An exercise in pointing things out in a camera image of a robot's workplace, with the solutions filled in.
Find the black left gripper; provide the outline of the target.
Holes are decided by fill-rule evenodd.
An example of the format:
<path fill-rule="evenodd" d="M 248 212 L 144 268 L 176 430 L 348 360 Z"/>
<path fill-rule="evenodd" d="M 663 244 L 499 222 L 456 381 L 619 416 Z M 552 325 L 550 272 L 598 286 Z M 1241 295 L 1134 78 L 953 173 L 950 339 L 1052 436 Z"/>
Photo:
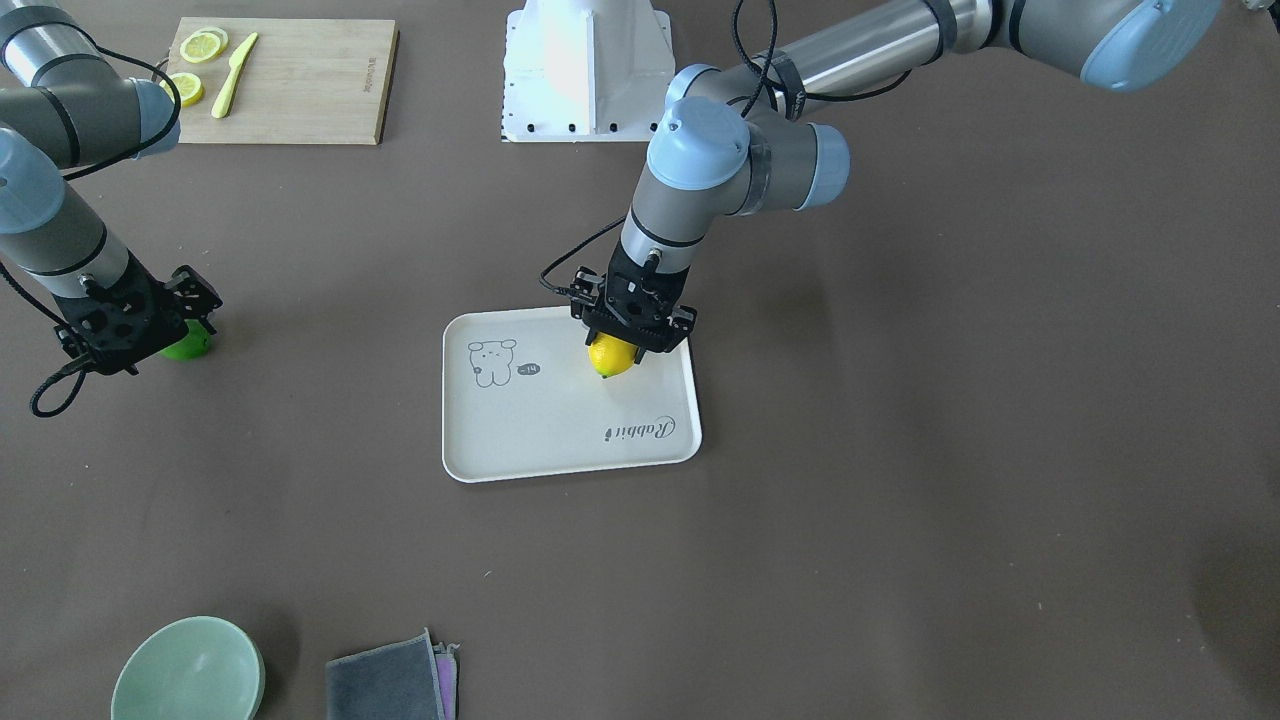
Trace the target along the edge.
<path fill-rule="evenodd" d="M 657 270 L 655 263 L 636 263 L 616 246 L 607 272 L 579 268 L 570 286 L 571 315 L 589 329 L 589 338 L 608 334 L 636 346 L 634 365 L 650 352 L 667 354 L 684 342 L 698 311 L 678 304 L 689 269 Z"/>

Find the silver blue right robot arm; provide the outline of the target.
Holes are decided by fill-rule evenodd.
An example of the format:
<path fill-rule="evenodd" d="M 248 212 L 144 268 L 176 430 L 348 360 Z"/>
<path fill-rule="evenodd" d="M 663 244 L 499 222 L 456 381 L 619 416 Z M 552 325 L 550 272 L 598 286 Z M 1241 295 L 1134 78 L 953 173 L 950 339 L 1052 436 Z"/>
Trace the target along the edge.
<path fill-rule="evenodd" d="M 74 178 L 175 147 L 180 99 L 150 69 L 113 67 L 55 1 L 5 1 L 3 69 L 3 256 L 58 306 L 56 334 L 73 372 L 134 373 L 138 363 L 212 333 L 221 306 L 191 266 L 156 278 L 72 186 Z"/>

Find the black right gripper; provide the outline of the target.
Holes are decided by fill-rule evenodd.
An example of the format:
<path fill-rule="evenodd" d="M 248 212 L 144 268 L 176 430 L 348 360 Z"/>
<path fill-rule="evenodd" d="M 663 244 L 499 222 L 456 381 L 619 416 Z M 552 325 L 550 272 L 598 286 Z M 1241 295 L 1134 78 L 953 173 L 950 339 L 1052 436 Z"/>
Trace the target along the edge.
<path fill-rule="evenodd" d="M 87 295 L 55 297 L 67 324 L 55 332 L 70 361 L 65 370 L 136 374 L 136 364 L 184 341 L 191 325 L 215 334 L 209 316 L 221 297 L 192 266 L 178 266 L 157 281 L 134 256 L 110 286 L 96 279 Z"/>

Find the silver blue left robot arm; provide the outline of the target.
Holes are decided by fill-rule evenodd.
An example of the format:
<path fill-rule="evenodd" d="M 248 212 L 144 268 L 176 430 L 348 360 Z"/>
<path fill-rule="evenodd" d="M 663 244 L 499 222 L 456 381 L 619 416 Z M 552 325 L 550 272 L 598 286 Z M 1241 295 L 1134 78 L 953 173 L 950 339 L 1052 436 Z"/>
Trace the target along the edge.
<path fill-rule="evenodd" d="M 673 351 L 696 313 L 680 304 L 718 217 L 801 211 L 838 197 L 845 137 L 808 115 L 897 88 L 952 54 L 1005 47 L 1083 83 L 1128 94 L 1164 78 L 1201 41 L 1217 1 L 887 1 L 792 44 L 696 64 L 669 83 L 618 243 L 603 273 L 557 293 L 588 332 L 596 373 Z"/>

